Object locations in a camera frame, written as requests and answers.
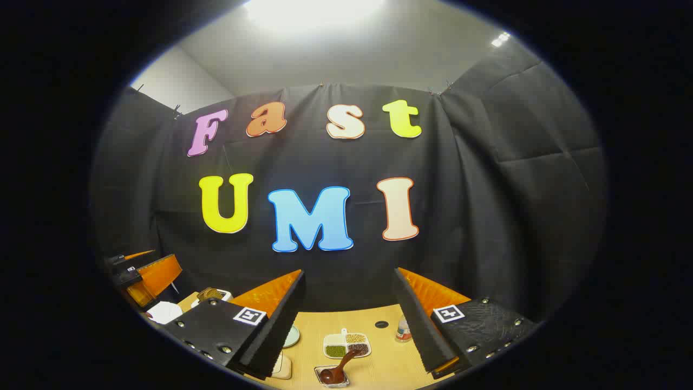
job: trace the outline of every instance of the table surface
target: table surface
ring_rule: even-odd
[[[198,293],[192,293],[178,305],[183,312],[190,310],[190,304]],[[383,306],[374,309],[351,312],[299,312],[294,326],[301,336],[298,343],[284,348],[284,356],[291,359],[292,373],[288,380],[267,378],[264,381],[278,389],[325,389],[315,377],[316,366],[339,364],[340,359],[331,359],[322,352],[322,339],[327,334],[340,333],[342,328],[349,332],[364,333],[371,344],[371,354],[353,358],[345,367],[349,377],[349,389],[418,389],[453,376],[447,375],[434,380],[426,373],[421,357],[413,341],[395,341],[397,324],[402,317],[399,305]],[[387,328],[376,328],[377,321],[387,321]]]

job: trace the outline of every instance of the letter m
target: letter m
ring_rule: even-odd
[[[324,188],[315,201],[313,211],[308,212],[299,196],[292,189],[270,192],[267,199],[274,204],[277,216],[277,241],[272,244],[276,252],[294,252],[298,244],[291,240],[291,230],[301,245],[309,251],[313,248],[317,233],[322,228],[322,239],[317,247],[323,251],[342,251],[353,246],[347,235],[347,216],[344,206],[349,189],[344,187]]]

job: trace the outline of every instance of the spoon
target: spoon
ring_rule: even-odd
[[[343,358],[342,361],[340,362],[339,366],[336,366],[335,368],[325,368],[324,370],[320,371],[320,380],[324,384],[337,384],[337,383],[342,383],[345,381],[344,379],[344,365],[351,360],[352,357],[356,356],[358,353],[357,350],[350,350]]]

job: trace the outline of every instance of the brown beans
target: brown beans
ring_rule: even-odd
[[[368,345],[366,345],[366,344],[350,344],[349,345],[349,352],[351,352],[352,350],[358,351],[356,356],[366,355],[368,353]]]

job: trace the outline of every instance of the spice jar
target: spice jar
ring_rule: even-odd
[[[395,334],[395,341],[399,343],[406,343],[412,340],[412,333],[409,331],[409,324],[407,324],[407,319],[402,316],[397,325],[397,333]]]

